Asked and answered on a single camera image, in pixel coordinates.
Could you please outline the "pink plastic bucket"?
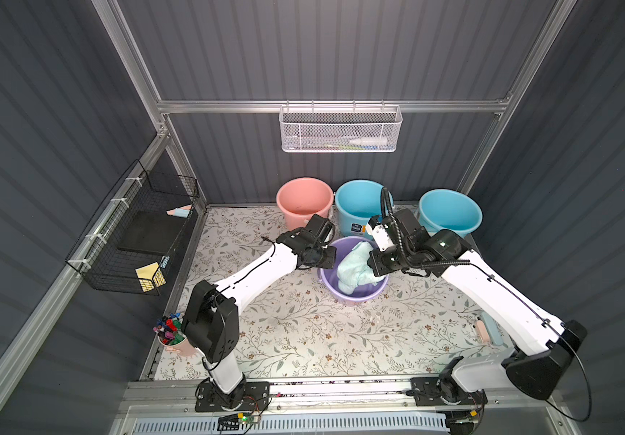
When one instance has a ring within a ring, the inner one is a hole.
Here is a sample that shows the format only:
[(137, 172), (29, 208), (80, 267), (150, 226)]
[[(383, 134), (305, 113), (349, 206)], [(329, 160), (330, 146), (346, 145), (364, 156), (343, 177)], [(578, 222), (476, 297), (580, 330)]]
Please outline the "pink plastic bucket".
[(276, 204), (288, 230), (305, 227), (313, 215), (327, 218), (334, 201), (332, 188), (315, 178), (298, 178), (278, 190)]

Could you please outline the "purple plastic bucket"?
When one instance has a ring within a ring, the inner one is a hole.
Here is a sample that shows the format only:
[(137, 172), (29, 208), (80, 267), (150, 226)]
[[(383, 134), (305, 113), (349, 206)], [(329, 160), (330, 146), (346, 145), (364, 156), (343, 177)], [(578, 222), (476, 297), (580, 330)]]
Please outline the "purple plastic bucket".
[(364, 237), (344, 237), (343, 239), (336, 240), (332, 242), (332, 246), (336, 248), (336, 258), (333, 268), (331, 269), (318, 269), (318, 276), (321, 282), (328, 288), (330, 293), (334, 297), (336, 297), (343, 304), (347, 305), (358, 305), (371, 299), (378, 297), (387, 287), (389, 276), (382, 277), (379, 281), (375, 283), (368, 283), (363, 286), (357, 286), (350, 293), (345, 293), (341, 290), (339, 284), (341, 281), (338, 277), (339, 265), (342, 261), (350, 255), (353, 248), (358, 244), (367, 243), (372, 248), (375, 248), (377, 245)]

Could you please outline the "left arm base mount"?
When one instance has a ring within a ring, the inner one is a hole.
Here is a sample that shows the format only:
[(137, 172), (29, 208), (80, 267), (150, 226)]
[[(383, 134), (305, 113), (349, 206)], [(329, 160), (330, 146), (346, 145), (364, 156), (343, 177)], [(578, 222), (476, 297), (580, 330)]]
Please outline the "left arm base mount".
[(205, 379), (196, 387), (195, 412), (261, 411), (271, 398), (270, 389), (270, 382), (243, 379), (234, 391), (224, 393), (210, 379)]

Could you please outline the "light green cloth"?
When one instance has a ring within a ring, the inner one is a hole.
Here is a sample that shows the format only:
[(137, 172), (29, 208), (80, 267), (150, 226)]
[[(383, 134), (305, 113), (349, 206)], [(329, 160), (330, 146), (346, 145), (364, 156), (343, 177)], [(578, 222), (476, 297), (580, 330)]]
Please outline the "light green cloth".
[(376, 277), (373, 269), (368, 265), (373, 246), (368, 241), (358, 243), (337, 268), (339, 291), (351, 295), (359, 286), (375, 285), (383, 277)]

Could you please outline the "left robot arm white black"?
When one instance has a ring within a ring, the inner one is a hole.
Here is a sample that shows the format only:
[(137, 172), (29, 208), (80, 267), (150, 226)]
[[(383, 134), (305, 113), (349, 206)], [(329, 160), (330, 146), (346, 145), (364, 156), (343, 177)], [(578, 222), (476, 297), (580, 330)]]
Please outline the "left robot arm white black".
[(243, 310), (297, 270), (331, 269), (337, 252), (332, 246), (334, 234), (332, 222), (314, 214), (305, 226), (266, 239), (270, 246), (263, 255), (234, 275), (214, 284), (202, 280), (193, 287), (181, 331), (200, 353), (207, 380), (216, 391), (233, 396), (245, 387), (245, 376), (234, 356)]

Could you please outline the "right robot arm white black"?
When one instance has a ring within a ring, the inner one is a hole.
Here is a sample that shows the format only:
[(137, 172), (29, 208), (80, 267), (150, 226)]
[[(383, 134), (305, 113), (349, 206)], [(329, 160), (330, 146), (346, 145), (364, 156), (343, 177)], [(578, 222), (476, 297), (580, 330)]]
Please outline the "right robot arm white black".
[(368, 222), (377, 249), (368, 265), (378, 277), (401, 271), (436, 276), (457, 288), (490, 315), (511, 337), (511, 348), (485, 357), (453, 359), (430, 386), (448, 404), (470, 393), (514, 387), (545, 401), (551, 397), (587, 330), (563, 322), (521, 294), (490, 268), (457, 233), (443, 229), (429, 235), (408, 210), (375, 215)]

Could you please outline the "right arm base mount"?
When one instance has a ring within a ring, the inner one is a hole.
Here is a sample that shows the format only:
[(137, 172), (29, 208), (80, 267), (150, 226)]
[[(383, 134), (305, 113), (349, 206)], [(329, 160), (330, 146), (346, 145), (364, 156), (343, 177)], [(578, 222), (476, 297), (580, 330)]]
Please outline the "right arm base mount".
[(473, 404), (483, 408), (488, 399), (483, 390), (468, 393), (453, 379), (453, 371), (464, 357), (455, 357), (439, 374), (413, 377), (405, 395), (415, 400), (416, 406), (449, 406)]

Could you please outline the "blue bucket with label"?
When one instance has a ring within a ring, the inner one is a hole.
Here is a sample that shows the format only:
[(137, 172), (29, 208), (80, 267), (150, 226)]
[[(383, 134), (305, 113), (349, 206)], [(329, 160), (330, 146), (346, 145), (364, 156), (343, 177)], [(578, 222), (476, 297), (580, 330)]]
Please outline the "blue bucket with label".
[(368, 233), (368, 222), (381, 214), (380, 196), (383, 186), (375, 181), (354, 179), (341, 185), (335, 194), (335, 207), (339, 218), (339, 230), (343, 237), (364, 237), (372, 240)]

